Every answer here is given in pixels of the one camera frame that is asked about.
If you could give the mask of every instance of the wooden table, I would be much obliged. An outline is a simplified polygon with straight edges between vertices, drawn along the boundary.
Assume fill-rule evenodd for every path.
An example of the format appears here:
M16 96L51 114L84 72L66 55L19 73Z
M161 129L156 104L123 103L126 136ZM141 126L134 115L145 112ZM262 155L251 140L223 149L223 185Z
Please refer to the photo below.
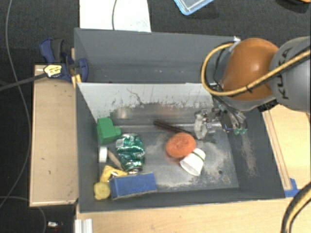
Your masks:
M39 74L42 66L36 66ZM30 206L74 203L78 198L74 89L60 80L35 82ZM311 180L310 120L277 106L263 115L279 160L298 188ZM94 233L277 233L288 199L80 214ZM311 205L295 220L294 233L309 233Z

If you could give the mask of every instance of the white cylinder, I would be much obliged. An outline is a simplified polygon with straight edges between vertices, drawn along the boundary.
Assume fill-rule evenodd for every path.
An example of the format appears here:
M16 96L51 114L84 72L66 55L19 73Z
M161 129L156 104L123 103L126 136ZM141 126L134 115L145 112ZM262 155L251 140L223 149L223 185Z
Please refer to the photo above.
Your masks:
M99 153L98 153L98 161L99 161L99 163L106 163L107 155L108 155L108 148L104 147L104 146L101 146L99 148Z
M181 167L188 173L199 176L205 160L205 153L201 149L195 149L180 161Z

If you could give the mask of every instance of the blue foam block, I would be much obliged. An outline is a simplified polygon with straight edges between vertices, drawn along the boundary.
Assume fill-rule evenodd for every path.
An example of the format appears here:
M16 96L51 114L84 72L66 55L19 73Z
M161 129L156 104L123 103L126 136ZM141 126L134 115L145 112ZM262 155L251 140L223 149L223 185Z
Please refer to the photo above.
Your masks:
M113 200L157 191L153 173L113 178L109 185Z
M291 190L285 190L285 197L291 198L295 197L295 195L300 191L300 189L297 188L296 181L292 178L290 178L291 184L292 184L292 189Z

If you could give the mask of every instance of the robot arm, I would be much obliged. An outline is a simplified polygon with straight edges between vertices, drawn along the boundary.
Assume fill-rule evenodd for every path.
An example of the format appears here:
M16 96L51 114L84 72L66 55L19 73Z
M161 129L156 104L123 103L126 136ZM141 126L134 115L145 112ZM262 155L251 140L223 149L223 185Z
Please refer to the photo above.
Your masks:
M223 59L221 80L210 84L206 77L210 57L232 45ZM212 112L196 115L195 131L202 135L204 129L203 137L214 132L211 125L217 121L226 131L244 133L243 112L254 108L270 109L279 103L310 114L310 36L288 41L280 48L258 38L219 46L203 62L201 81L215 102Z

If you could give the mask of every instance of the gray bin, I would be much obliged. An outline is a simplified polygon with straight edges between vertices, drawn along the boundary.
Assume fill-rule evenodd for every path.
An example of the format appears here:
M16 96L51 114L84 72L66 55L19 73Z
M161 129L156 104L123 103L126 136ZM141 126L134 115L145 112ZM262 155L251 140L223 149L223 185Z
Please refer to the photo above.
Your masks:
M246 114L243 136L217 131L197 145L206 152L199 177L165 154L172 133L153 126L165 119L192 130L194 113L212 107L199 84L205 55L232 37L75 30L76 59L86 58L87 83L76 89L79 206L82 213L283 198L284 191L261 113ZM146 148L144 171L155 174L158 192L97 201L96 120L110 116L124 133L138 133Z

